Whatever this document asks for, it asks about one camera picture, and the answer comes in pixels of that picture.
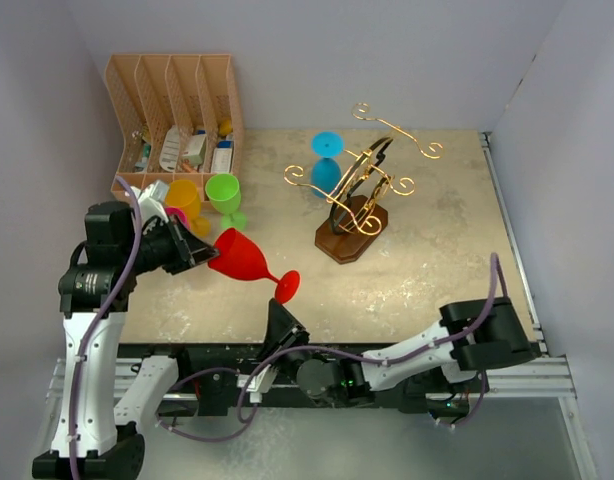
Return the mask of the magenta wine glass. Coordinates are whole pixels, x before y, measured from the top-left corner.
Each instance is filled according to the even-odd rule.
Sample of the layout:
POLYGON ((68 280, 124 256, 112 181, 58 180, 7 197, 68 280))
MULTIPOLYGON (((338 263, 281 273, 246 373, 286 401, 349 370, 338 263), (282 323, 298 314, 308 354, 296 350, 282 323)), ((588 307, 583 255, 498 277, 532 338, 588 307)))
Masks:
POLYGON ((177 207, 167 206, 165 209, 167 223, 170 226, 176 226, 179 229, 189 229, 189 223, 186 214, 177 207))

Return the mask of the yellow wine glass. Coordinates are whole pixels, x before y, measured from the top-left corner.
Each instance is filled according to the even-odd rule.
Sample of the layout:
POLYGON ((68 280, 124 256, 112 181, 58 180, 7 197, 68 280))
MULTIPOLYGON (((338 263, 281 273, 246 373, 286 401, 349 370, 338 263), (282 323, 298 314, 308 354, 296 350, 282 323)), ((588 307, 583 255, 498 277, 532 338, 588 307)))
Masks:
POLYGON ((211 223, 201 215, 201 200, 197 186, 190 180, 174 180, 165 197, 167 207, 180 210, 186 218, 189 230, 198 237, 207 236, 211 223))

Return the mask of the red wine glass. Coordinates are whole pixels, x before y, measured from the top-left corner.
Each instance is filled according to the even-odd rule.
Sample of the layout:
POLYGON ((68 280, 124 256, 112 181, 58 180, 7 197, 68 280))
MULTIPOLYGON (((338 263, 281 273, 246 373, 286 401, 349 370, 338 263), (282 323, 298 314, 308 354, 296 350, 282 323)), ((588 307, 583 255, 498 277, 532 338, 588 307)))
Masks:
POLYGON ((274 299, 285 304, 297 293, 300 274, 289 270, 281 277, 271 273, 260 247, 239 230, 226 229, 216 240, 214 247, 219 255, 208 262, 208 267, 231 279, 239 281, 271 280, 276 284, 274 299))

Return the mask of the green wine glass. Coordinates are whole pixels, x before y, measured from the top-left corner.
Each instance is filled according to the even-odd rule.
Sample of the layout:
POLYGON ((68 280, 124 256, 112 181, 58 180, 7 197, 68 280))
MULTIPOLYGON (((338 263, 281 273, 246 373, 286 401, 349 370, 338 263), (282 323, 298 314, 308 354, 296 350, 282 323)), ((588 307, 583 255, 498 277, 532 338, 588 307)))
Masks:
POLYGON ((221 214, 223 229, 242 231, 246 227, 247 217, 240 211, 241 190, 236 176, 229 173, 211 176, 205 184, 205 193, 211 205, 221 214))

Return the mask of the blue wine glass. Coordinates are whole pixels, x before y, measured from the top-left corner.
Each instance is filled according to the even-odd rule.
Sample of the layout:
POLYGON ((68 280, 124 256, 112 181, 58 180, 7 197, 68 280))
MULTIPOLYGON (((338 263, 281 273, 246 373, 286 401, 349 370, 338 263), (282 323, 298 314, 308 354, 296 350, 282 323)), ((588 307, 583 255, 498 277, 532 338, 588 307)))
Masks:
POLYGON ((344 142, 337 133, 323 131, 313 137, 311 148, 319 157, 311 171, 311 184, 316 187, 313 193, 325 198, 342 178, 336 157, 343 152, 344 142))

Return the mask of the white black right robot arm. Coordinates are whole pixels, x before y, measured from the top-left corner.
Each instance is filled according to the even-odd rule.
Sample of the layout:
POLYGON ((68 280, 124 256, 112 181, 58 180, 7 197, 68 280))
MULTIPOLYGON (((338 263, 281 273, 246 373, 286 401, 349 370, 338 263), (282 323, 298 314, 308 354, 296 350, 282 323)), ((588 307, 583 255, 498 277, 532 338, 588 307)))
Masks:
POLYGON ((317 406, 370 404, 377 393, 407 383, 421 394, 450 392, 482 372, 540 354, 507 296, 447 304, 422 333, 360 354, 309 344, 302 324, 276 301, 269 313, 287 330, 282 343, 261 352, 261 365, 287 376, 317 406))

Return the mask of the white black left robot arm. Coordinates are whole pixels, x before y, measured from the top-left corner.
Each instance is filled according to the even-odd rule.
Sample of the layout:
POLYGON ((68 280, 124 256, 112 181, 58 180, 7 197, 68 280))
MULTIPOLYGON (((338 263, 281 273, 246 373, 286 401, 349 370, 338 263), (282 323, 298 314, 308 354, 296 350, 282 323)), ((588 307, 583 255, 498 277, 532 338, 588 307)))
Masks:
POLYGON ((167 389, 193 378, 178 352, 150 354, 120 399, 114 396, 117 354, 129 297, 139 275, 175 275, 217 257, 215 247, 173 216, 143 220, 121 201, 89 208, 86 238, 58 284, 66 358, 57 430, 32 463, 35 479, 135 479, 145 455, 144 430, 167 389))

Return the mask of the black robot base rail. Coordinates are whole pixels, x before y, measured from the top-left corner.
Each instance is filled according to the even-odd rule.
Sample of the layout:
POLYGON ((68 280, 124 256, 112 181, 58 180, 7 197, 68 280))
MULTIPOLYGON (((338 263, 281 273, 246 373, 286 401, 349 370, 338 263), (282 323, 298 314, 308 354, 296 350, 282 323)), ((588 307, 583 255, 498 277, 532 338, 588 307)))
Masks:
MULTIPOLYGON (((173 400, 169 414, 193 410, 199 416, 225 416, 236 406, 240 392, 235 377, 225 370, 250 373, 259 364, 255 357, 257 351, 256 344, 125 344, 119 347, 118 354, 121 360, 146 359, 153 354, 170 356, 178 362, 181 379, 202 370, 222 368, 220 372, 197 377, 176 387, 174 391, 185 398, 173 400)), ((451 383, 441 369, 435 367, 426 373, 409 376, 391 389, 371 392, 368 383, 361 378, 361 367, 353 361, 336 359, 325 353, 316 353, 314 357, 323 360, 329 371, 335 367, 342 369, 336 378, 343 384, 334 390, 340 397, 327 394, 311 398, 307 390, 296 382, 296 373, 278 371, 260 406, 295 409, 386 408, 405 414, 430 413, 462 419, 470 411, 468 395, 489 391, 488 379, 482 374, 468 374, 465 381, 451 383)))

